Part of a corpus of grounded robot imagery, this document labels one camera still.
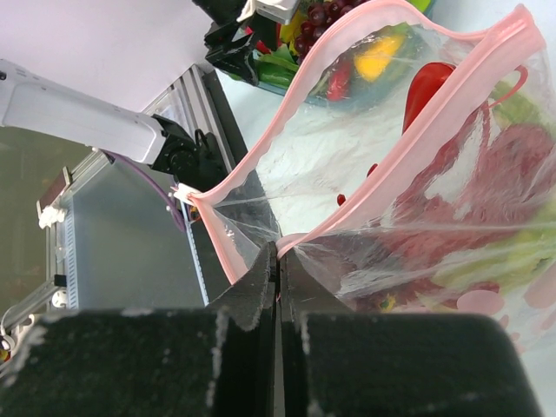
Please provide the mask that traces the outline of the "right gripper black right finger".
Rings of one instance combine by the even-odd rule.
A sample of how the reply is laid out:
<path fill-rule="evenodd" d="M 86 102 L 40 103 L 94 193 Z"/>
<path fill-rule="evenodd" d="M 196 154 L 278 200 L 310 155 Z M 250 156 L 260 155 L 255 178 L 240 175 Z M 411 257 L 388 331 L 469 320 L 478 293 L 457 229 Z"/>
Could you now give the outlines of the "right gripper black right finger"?
<path fill-rule="evenodd" d="M 502 327 L 476 314 L 349 310 L 302 266 L 280 262 L 289 416 L 538 416 Z"/>

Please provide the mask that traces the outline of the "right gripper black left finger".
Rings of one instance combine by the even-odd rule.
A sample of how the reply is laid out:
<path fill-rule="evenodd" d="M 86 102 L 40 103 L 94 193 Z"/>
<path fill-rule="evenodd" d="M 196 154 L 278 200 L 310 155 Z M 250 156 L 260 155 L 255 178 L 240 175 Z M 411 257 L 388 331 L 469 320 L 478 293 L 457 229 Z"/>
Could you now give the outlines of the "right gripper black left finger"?
<path fill-rule="evenodd" d="M 205 308 L 42 316 L 1 379 L 4 416 L 269 416 L 276 248 Z"/>

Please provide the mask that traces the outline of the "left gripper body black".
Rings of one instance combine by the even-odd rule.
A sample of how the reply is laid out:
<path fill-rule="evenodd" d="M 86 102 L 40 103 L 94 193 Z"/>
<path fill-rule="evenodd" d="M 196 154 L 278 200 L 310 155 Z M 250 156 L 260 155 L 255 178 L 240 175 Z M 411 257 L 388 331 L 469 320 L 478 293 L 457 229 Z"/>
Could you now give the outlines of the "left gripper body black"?
<path fill-rule="evenodd" d="M 234 0 L 203 2 L 203 11 L 212 20 L 204 35 L 204 43 L 208 48 L 206 60 L 215 68 L 245 83 L 257 85 L 259 77 L 253 56 L 256 38 L 246 34 L 242 23 L 237 21 L 246 3 Z"/>

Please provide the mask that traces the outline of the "clear zip top bag pink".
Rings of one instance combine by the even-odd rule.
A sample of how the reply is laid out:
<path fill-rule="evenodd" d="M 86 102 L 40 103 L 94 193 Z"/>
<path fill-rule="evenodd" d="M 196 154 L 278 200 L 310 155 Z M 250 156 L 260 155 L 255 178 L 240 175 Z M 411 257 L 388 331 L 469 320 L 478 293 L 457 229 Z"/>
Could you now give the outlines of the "clear zip top bag pink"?
<path fill-rule="evenodd" d="M 356 311 L 476 313 L 555 344 L 555 91 L 517 6 L 458 33 L 372 1 L 310 50 L 256 145 L 191 190 L 231 282 L 273 242 Z"/>

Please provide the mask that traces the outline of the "green celery stalks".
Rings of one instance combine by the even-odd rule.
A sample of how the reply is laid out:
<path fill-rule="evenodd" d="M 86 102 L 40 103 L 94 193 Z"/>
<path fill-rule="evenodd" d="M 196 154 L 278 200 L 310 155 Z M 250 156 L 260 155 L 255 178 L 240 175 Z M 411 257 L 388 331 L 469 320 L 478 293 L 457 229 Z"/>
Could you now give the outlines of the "green celery stalks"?
<path fill-rule="evenodd" d="M 445 288 L 509 291 L 555 262 L 555 124 L 508 83 L 492 97 L 500 132 L 468 183 L 464 245 L 432 279 Z"/>

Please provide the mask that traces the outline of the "red plastic lobster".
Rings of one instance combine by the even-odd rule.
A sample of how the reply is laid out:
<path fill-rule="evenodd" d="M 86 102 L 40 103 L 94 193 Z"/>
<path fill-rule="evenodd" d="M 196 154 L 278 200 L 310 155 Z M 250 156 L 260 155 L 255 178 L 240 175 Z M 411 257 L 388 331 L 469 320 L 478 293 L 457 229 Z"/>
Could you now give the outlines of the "red plastic lobster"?
<path fill-rule="evenodd" d="M 542 58 L 511 67 L 469 109 L 434 120 L 432 132 L 407 148 L 390 168 L 406 184 L 385 185 L 359 202 L 353 227 L 330 237 L 340 264 L 326 276 L 332 293 L 367 311 L 447 310 L 497 314 L 512 305 L 533 311 L 555 304 L 555 262 L 535 281 L 503 291 L 452 289 L 432 281 L 468 235 L 466 214 L 479 207 L 466 190 L 479 157 L 500 128 L 493 117 L 492 93 L 500 82 L 528 95 L 555 124 L 555 95 Z"/>

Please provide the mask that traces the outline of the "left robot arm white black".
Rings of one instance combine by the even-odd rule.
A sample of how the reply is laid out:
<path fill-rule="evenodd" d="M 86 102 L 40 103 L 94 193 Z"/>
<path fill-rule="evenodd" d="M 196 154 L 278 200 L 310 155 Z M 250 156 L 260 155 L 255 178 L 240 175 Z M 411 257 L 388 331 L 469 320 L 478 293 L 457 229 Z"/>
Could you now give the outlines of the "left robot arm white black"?
<path fill-rule="evenodd" d="M 191 67 L 240 1 L 4 1 L 1 124 L 152 163 L 165 141 L 144 110 Z"/>

